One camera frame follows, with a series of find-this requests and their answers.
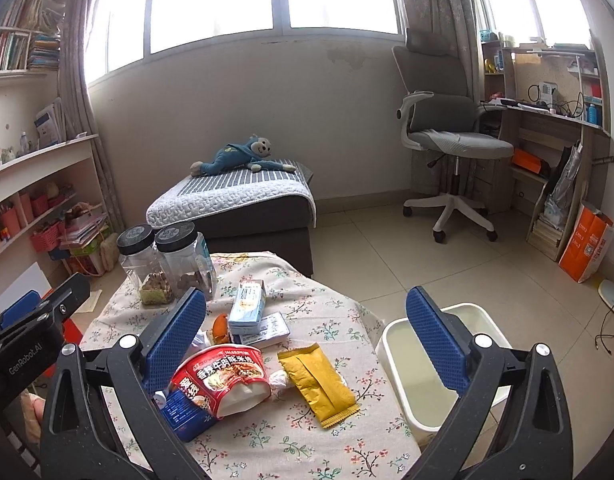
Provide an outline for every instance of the gray chair cushion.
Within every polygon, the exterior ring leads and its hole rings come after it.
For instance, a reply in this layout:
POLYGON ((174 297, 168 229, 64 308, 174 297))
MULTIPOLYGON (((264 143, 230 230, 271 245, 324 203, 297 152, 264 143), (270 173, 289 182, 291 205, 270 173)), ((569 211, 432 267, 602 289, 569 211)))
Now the gray chair cushion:
POLYGON ((434 94, 416 103, 409 131, 469 132, 475 121, 476 104, 468 97, 434 94))
POLYGON ((427 54, 428 56, 443 56, 449 54, 449 40, 440 34, 424 30, 405 31, 405 46, 410 52, 427 54))
POLYGON ((467 78, 457 57, 429 56, 410 52, 404 46, 392 49, 408 92, 417 90, 449 95, 467 95, 467 78))
POLYGON ((409 134, 409 139, 427 150, 465 158, 505 158, 514 155, 514 147, 510 143, 472 132, 454 134, 425 130, 409 134))

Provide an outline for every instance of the red noodle package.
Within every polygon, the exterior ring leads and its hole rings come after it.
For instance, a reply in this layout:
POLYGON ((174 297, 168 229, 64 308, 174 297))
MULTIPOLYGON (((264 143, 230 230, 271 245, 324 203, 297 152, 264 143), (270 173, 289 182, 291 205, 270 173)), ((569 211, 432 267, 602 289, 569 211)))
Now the red noodle package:
POLYGON ((271 395, 262 354, 253 346, 205 348, 178 367, 172 382, 215 418, 245 412, 271 395))

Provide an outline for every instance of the black jar lid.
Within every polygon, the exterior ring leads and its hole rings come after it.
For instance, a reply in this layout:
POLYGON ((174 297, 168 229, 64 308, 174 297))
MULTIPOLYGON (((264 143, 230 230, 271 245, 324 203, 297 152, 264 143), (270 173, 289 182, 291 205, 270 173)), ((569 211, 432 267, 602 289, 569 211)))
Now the black jar lid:
POLYGON ((124 231, 116 240, 118 251, 125 256, 139 253, 154 241, 155 231, 148 224, 140 224, 124 231))
POLYGON ((174 253, 191 245, 197 237, 194 222, 177 222, 156 234, 156 247, 161 253, 174 253))

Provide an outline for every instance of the person's hand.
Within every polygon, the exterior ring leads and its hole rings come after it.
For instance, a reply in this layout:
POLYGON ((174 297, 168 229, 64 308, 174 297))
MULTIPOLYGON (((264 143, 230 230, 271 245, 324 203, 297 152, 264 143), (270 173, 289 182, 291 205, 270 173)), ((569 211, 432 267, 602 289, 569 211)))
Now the person's hand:
POLYGON ((45 399, 29 392, 23 392, 20 394, 20 405, 25 418, 25 434, 30 442, 39 444, 45 399))

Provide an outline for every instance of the blue bottle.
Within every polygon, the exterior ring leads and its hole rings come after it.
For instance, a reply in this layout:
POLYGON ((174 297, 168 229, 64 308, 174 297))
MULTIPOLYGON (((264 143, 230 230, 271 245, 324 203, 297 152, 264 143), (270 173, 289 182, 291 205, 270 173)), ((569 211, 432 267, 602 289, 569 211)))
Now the blue bottle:
POLYGON ((591 124, 598 124, 598 110, 593 104, 587 108, 587 122, 591 124))

